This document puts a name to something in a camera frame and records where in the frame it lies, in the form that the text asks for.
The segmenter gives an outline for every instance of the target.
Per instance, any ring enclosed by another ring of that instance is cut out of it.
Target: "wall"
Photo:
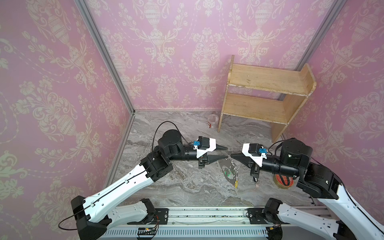
[[[290,125],[384,223],[384,3],[347,1],[309,64],[318,82]]]
[[[73,1],[1,3],[0,78],[0,239],[75,240],[129,114]]]
[[[221,109],[231,55],[293,70],[332,2],[87,0],[136,110]]]

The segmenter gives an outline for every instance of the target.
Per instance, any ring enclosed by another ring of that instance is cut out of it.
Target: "wooden board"
[[[283,134],[284,130],[288,125],[279,124],[279,123],[271,123],[271,132],[272,132],[272,142],[277,142],[279,137]]]
[[[224,114],[287,124],[282,101],[228,93]]]
[[[307,97],[296,96],[296,95],[286,95],[283,100],[285,114],[287,116],[287,122],[290,122],[299,112],[301,107],[306,102]]]
[[[220,120],[218,122],[218,129],[217,132],[220,132],[221,128],[221,121],[223,121],[223,111],[224,111],[224,106],[225,106],[225,100],[227,99],[227,93],[228,93],[228,87],[229,87],[229,81],[231,79],[231,74],[232,74],[232,67],[233,67],[233,61],[235,60],[235,55],[232,55],[231,57],[231,63],[229,65],[229,71],[228,71],[228,79],[227,79],[227,86],[225,87],[225,94],[224,94],[224,102],[223,102],[223,108],[221,109],[221,114],[220,114]]]
[[[241,64],[233,65],[229,85],[300,96],[310,93],[310,79],[307,74]]]
[[[316,88],[316,80],[308,63],[300,71],[300,78],[308,91],[308,95],[311,95]]]

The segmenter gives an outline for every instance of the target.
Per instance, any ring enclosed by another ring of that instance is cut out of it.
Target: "black bracket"
[[[155,214],[159,218],[159,225],[167,225],[168,224],[168,211],[169,209],[156,209],[155,208]],[[154,217],[150,222],[147,224],[156,224],[157,219]],[[140,225],[142,223],[140,222],[129,222],[127,225]]]
[[[257,165],[257,163],[254,162],[252,167],[251,167],[250,175],[252,177],[259,178],[259,174],[260,174],[260,167],[259,167],[259,165]]]
[[[89,215],[85,215],[83,204],[85,197],[77,196],[71,200],[72,211],[76,220],[76,228],[81,240],[96,240],[106,231],[107,226],[112,222],[108,215],[100,222],[90,222]]]
[[[333,234],[333,237],[337,240],[356,240],[355,235],[353,232],[348,228],[345,223],[343,223],[341,220],[336,221],[337,224],[339,224],[339,228],[337,233]]]
[[[251,208],[247,209],[246,217],[249,218],[251,224],[268,224],[263,217],[264,208]]]
[[[283,238],[283,229],[280,227],[275,228],[266,228],[266,231],[268,232],[268,237],[266,237],[268,240],[282,240]]]
[[[168,224],[168,211],[169,209],[155,209],[157,217],[159,218],[159,225],[167,225]]]

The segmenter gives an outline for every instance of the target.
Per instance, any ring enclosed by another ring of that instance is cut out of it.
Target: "black cable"
[[[126,181],[122,182],[121,184],[119,184],[118,186],[116,186],[114,189],[110,190],[109,192],[107,192],[107,193],[104,194],[103,196],[99,197],[96,201],[93,202],[93,204],[94,204],[95,202],[100,201],[100,199],[102,199],[103,197],[107,196],[109,193],[111,193],[112,191],[114,191],[115,189],[117,189],[118,187],[120,187],[121,185],[123,185],[125,182],[128,182],[128,181],[131,180],[132,178],[137,177],[138,175],[140,175],[140,174],[146,172],[146,171],[149,169],[149,167],[153,164],[153,143],[154,143],[154,141],[155,141],[155,135],[156,135],[156,132],[157,132],[157,130],[159,129],[159,127],[160,127],[163,123],[166,123],[166,122],[170,122],[170,121],[164,121],[164,122],[162,122],[162,123],[157,127],[157,129],[156,129],[156,131],[155,131],[155,134],[154,134],[153,139],[152,139],[152,148],[151,148],[151,152],[152,152],[152,160],[151,160],[151,163],[148,165],[148,167],[147,167],[144,171],[142,171],[141,173],[132,176],[132,177],[129,178],[128,180],[126,180]],[[180,135],[181,135],[181,137],[184,139],[184,141],[185,141],[186,143],[188,143],[189,145],[191,145],[191,144],[190,144],[189,142],[187,142],[187,140],[183,137],[183,135],[181,134],[181,132],[180,132],[179,129],[177,128],[176,124],[174,124],[173,122],[170,122],[170,123],[172,123],[172,124],[176,127],[177,131],[180,133]],[[65,220],[67,220],[67,219],[69,219],[69,218],[71,218],[71,217],[73,217],[73,216],[79,214],[80,212],[85,211],[85,210],[86,210],[87,208],[89,208],[90,206],[91,206],[91,205],[89,205],[89,206],[87,206],[86,208],[84,208],[84,209],[78,211],[77,213],[73,214],[72,216],[63,219],[61,222],[59,222],[58,227],[59,227],[60,229],[62,229],[62,230],[67,230],[67,231],[77,230],[77,228],[72,228],[72,229],[63,228],[63,227],[60,226],[60,224],[61,224],[63,221],[65,221]]]
[[[318,162],[316,159],[314,159],[313,157],[311,157],[315,162],[317,162],[318,164],[320,164],[321,166],[325,167],[323,164],[321,164],[320,162]],[[347,196],[349,197],[349,199],[351,200],[351,202],[357,207],[357,209],[360,210],[360,212],[382,233],[384,234],[384,232],[357,206],[357,204],[353,201],[352,197],[349,195],[348,191],[347,191],[347,188],[345,187],[345,184],[344,182],[341,180],[341,178],[339,176],[337,176],[340,181],[341,181],[341,184],[343,185],[343,187],[345,188],[345,192],[347,193]]]
[[[269,152],[269,149],[271,149],[271,147],[273,146],[273,145],[275,145],[276,143],[278,143],[278,142],[283,142],[283,141],[285,141],[285,140],[280,140],[280,141],[277,141],[277,142],[275,142],[275,143],[273,143],[271,146],[269,146],[269,148],[268,148],[268,152]]]
[[[126,180],[126,181],[120,183],[119,185],[117,185],[116,187],[114,187],[114,189],[110,190],[109,192],[107,192],[107,193],[104,194],[103,196],[99,197],[99,198],[98,198],[96,201],[94,201],[93,203],[98,202],[100,199],[102,199],[103,197],[107,196],[109,193],[111,193],[113,190],[115,190],[116,188],[118,188],[118,187],[120,187],[121,185],[123,185],[125,182],[128,182],[128,181],[131,180],[132,178],[137,177],[138,175],[140,175],[140,174],[146,172],[146,171],[149,169],[149,167],[152,165],[152,163],[153,163],[153,161],[151,161],[151,163],[148,165],[148,167],[147,167],[144,171],[142,171],[141,173],[138,173],[138,174],[132,176],[131,178],[129,178],[128,180]],[[85,210],[86,210],[87,208],[89,208],[90,206],[91,206],[91,205],[89,205],[88,207],[86,207],[86,208],[84,208],[84,209],[78,211],[77,213],[73,214],[72,216],[63,219],[61,222],[59,222],[58,227],[59,227],[60,229],[67,230],[67,231],[77,230],[77,228],[73,228],[73,229],[62,228],[62,227],[60,226],[60,224],[61,224],[63,221],[65,221],[65,220],[67,220],[67,219],[69,219],[69,218],[71,218],[71,217],[73,217],[73,216],[79,214],[80,212],[85,211]]]
[[[280,143],[280,144],[276,147],[276,149],[275,149],[275,157],[276,157],[276,152],[277,152],[277,150],[278,150],[279,148],[281,148],[282,145],[283,145],[283,143]]]
[[[155,236],[156,236],[156,233],[157,233],[157,231],[159,230],[159,222],[160,222],[160,220],[159,220],[159,217],[156,215],[156,217],[157,217],[157,223],[156,223],[156,226],[157,226],[157,228],[156,228],[156,232],[153,234],[153,236],[150,238],[150,240],[152,240],[152,238],[154,238]]]
[[[270,231],[270,230],[273,230],[273,228],[279,228],[279,227],[281,227],[281,221],[280,219],[277,219],[276,223],[272,226],[272,229],[269,229],[267,231]]]
[[[287,178],[287,183],[285,183],[285,181],[283,179],[283,176],[281,176],[281,174],[279,174],[279,177],[280,177],[281,182],[283,183],[284,186],[289,186],[291,184],[291,181],[289,180],[289,177],[285,176]]]
[[[79,214],[80,212],[84,211],[85,209],[89,208],[90,206],[91,206],[91,205],[89,205],[88,207],[84,208],[83,210],[78,211],[77,213],[73,214],[72,216],[69,216],[69,217],[63,219],[61,222],[59,222],[59,224],[58,224],[57,226],[58,226],[60,229],[67,230],[67,231],[77,230],[77,228],[73,228],[73,229],[62,228],[62,227],[60,226],[60,224],[61,224],[63,221],[65,221],[65,220],[67,220],[67,219],[69,219],[69,218],[75,216],[76,214]]]
[[[153,139],[152,139],[152,151],[153,151],[153,143],[155,142],[155,136],[156,136],[156,133],[157,133],[159,127],[160,127],[161,125],[163,125],[163,123],[166,123],[166,122],[172,123],[172,124],[176,127],[177,131],[180,133],[180,136],[184,139],[184,141],[185,141],[186,143],[188,143],[191,147],[193,147],[193,145],[192,145],[191,143],[189,143],[189,142],[184,138],[184,136],[181,134],[181,132],[180,132],[180,130],[177,128],[176,124],[174,124],[174,123],[171,122],[171,121],[164,121],[164,122],[162,122],[162,123],[157,127],[157,129],[156,129],[156,131],[155,131],[155,134],[153,135]]]

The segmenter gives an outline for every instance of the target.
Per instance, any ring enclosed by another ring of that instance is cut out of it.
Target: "wooden shelf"
[[[266,122],[287,124],[282,101],[257,98],[234,93],[227,94],[224,114],[253,118]]]
[[[308,64],[300,72],[263,68],[234,64],[234,59],[232,55],[218,132],[223,114],[252,118],[270,122],[272,141],[276,142],[316,88],[311,69]],[[257,98],[228,93],[229,86],[287,95],[283,101]]]
[[[307,68],[305,65],[304,72],[309,72]],[[307,96],[312,90],[308,82],[313,82],[313,76],[304,72],[234,64],[229,85]]]

